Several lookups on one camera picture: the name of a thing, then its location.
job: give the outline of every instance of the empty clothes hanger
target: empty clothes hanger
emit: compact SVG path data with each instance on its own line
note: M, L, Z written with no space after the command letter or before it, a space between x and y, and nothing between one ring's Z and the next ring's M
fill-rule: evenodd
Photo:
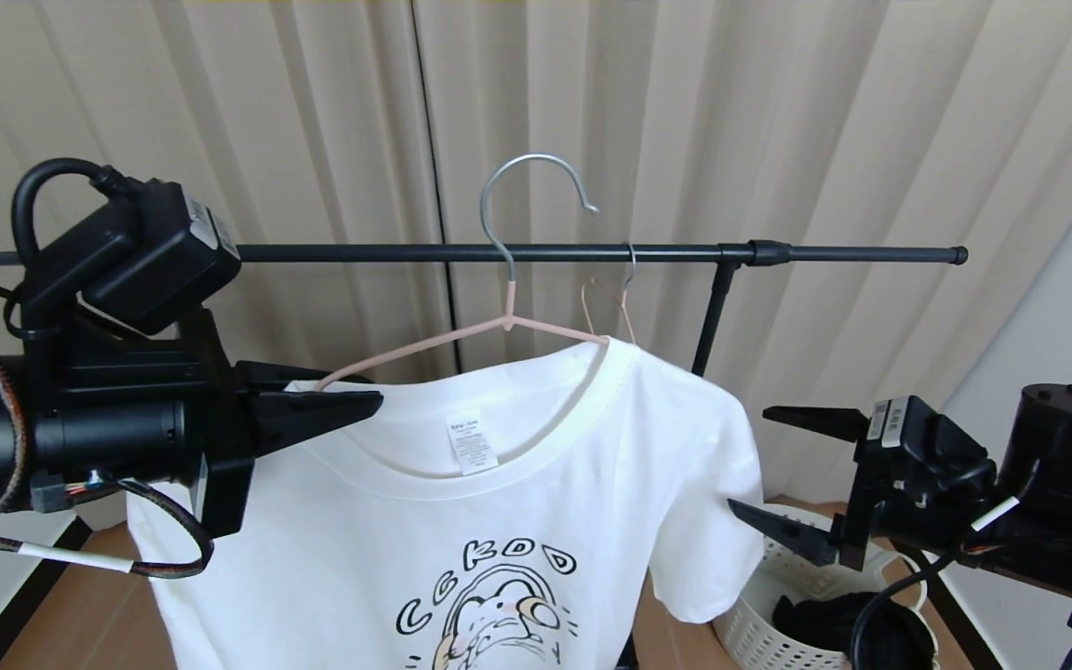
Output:
M599 284L598 280L591 277L590 281L582 284L582 311L586 314L586 324L590 327L591 332L595 332L595 323L590 318L590 306L586 304L586 287L592 285L595 288L600 289L601 293L607 293L610 300L614 300L617 304L617 311L623 315L623 321L626 323L626 334L631 339L632 344L638 344L635 341L635 329L631 328L631 315L626 311L626 286L631 283L631 279L635 279L635 264L637 258L635 258L635 247L630 242L626 243L626 250L631 254L631 264L626 268L626 277L623 279L623 289L616 296L610 288L604 284Z
M525 161L548 161L550 164L555 164L562 166L569 177L574 179L574 187L578 190L578 200L582 204L582 208L586 209L593 215L598 213L598 208L593 207L590 204L590 199L586 196L586 188L582 184L582 178L579 177L578 170L574 169L568 162L562 160L561 158L552 155L552 153L524 153L523 157L517 157L510 161L502 164L498 169L494 170L494 174L490 176L490 179L486 180L486 187L482 187L482 196L479 202L479 215L482 222L482 233L486 234L486 238L490 240L490 244L493 244L498 253L503 254L503 259L507 264L507 298L506 304L503 310L502 316L494 317L490 321L485 321L482 323L474 324L474 326L467 326L465 328L459 328L458 330L452 330L446 332L446 334L437 334L435 338L429 338L428 340L421 340L415 344L408 344L408 346L400 347L398 349L392 349L384 355L378 355L370 357L370 359L361 360L353 364L345 366L341 370L337 370L328 374L321 382L316 383L314 389L316 391L323 390L325 386L331 385L333 382L339 381L339 378L346 377L349 374L357 372L362 372L362 370L368 370L375 368L375 366L383 364L388 361L401 359L404 356L414 355L414 353L427 351L433 347L440 347L442 344L450 343L455 340L461 340L463 338L468 338L468 336L476 336L479 332L486 332L488 330L493 330L495 328L502 328L503 330L511 330L516 326L523 326L525 328L531 328L532 330L539 330L541 332L553 332L555 336L565 336L566 338L574 338L576 340L583 340L587 342L598 342L606 343L607 338L601 338L598 334L592 334L592 332L583 332L581 330L574 330L571 328L565 328L563 326L554 326L552 323L545 323L541 321L536 321L533 318L526 318L523 316L516 316L516 258L511 255L511 252L507 250L507 247L498 240L497 234L494 233L492 226L490 226L490 212L488 211L488 199L490 198L490 191L494 187L494 182L498 178L503 177L503 173L511 169L512 166L522 164Z

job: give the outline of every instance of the brown floor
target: brown floor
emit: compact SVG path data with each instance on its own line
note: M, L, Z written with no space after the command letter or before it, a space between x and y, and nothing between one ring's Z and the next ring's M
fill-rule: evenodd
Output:
M837 505L822 505L831 512ZM136 556L124 525L95 533L87 551ZM893 564L893 580L907 568ZM905 601L900 594L898 601ZM935 629L941 670L970 670L930 602L922 610ZM644 585L635 617L635 641L643 670L739 670L706 624L673 620ZM57 582L0 670L174 670L167 635L148 582L106 569L73 565Z

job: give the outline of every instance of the white plastic basket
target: white plastic basket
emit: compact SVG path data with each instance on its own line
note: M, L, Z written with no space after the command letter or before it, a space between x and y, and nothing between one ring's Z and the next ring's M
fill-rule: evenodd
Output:
M829 518L820 513L796 509L783 504L766 504L763 509L784 515L829 530ZM744 670L830 670L850 667L846 654L835 650L818 649L794 640L772 626L772 610L780 596L788 596L793 604L803 599L827 601L858 591L881 591L888 585L884 566L891 561L904 561L913 571L918 569L909 556L885 551L876 544L867 545L863 572L843 565L824 565L818 568L799 555L765 539L763 561L756 568L744 593L740 594L735 606L714 622L715 631L723 641L731 658ZM927 585L921 582L918 602L911 607L915 615L928 628L921 616L920 607L926 599ZM933 649L937 652L937 637L933 636Z

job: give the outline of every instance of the cartoon bear print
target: cartoon bear print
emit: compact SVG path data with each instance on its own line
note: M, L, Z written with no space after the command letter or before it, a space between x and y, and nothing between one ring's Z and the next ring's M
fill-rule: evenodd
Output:
M477 659L497 645L524 649L544 658L546 640L538 631L561 628L556 611L520 580L506 582L485 599L465 599L455 621L455 630L437 647L433 670L476 670Z

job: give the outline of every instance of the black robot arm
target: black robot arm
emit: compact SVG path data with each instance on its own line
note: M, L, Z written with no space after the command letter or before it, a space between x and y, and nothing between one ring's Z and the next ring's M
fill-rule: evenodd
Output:
M35 192L61 174L89 178L106 202L39 248ZM229 363L202 301L241 259L220 218L178 183L57 159L26 175L12 214L25 279L4 312L25 354L0 366L25 415L26 463L3 511L68 509L123 480L172 480L191 489L193 517L221 537L241 528L256 458L382 405L377 391L284 391L323 370ZM150 338L167 328L172 338ZM0 400L0 495L13 444Z
M788 406L763 417L855 445L847 511L829 532L729 502L736 517L803 559L861 569L872 537L896 539L949 556L944 564L1072 597L1072 385L1026 387L998 470L985 448L915 396L881 400L869 418Z

